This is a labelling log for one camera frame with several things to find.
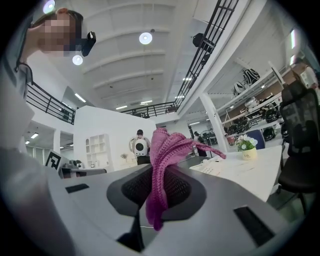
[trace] balcony railing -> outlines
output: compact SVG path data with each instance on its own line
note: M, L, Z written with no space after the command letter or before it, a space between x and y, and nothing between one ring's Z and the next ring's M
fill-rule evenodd
M154 105L146 105L135 109L125 110L121 113L129 114L140 118L151 118L159 115L173 113L176 111L177 105L174 101L172 101Z
M69 124L75 123L76 111L51 96L36 83L28 85L26 102Z
M210 55L214 52L221 35L225 31L225 28L235 11L238 1L239 0L217 1L213 14L199 43L199 47L177 94L175 100L177 108L179 108L185 100L188 92L207 63Z

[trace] pink scarf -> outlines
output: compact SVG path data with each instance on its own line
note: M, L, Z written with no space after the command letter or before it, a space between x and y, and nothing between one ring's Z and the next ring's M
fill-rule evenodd
M168 209L164 190L166 167L184 159L193 146L203 151L212 151L223 159L226 158L226 155L219 150L188 139L181 133L175 132L170 135L165 128L157 128L153 132L150 147L150 161L153 166L152 189L146 201L146 217L156 231L161 229L162 213Z

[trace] flower pot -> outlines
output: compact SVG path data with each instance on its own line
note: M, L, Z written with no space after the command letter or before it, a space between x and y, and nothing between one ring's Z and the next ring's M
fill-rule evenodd
M254 147L249 150L242 151L242 158L243 160L253 160L257 158L257 149Z

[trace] round ceiling lamp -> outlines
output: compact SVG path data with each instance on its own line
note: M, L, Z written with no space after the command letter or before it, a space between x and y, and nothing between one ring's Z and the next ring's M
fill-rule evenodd
M49 0L44 4L42 10L45 14L48 14L53 11L53 9L55 8L55 5L56 5L55 0Z
M150 44L150 42L152 41L152 35L148 32L144 32L139 36L139 41L143 45Z
M80 55L75 55L75 56L73 56L73 58L72 58L73 64L74 64L74 65L77 65L77 66L81 65L83 61L84 61L84 60L82 59L82 57L81 57Z

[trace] black slot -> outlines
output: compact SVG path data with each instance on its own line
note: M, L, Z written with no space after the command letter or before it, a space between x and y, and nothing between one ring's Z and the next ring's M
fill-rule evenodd
M87 188L89 188L89 186L87 184L83 183L83 184L74 185L74 186L67 186L65 189L70 194L70 193L77 192L77 191L80 191L80 190L84 190L84 189L87 189Z
M258 247L275 236L249 207L244 206L234 209L233 211Z

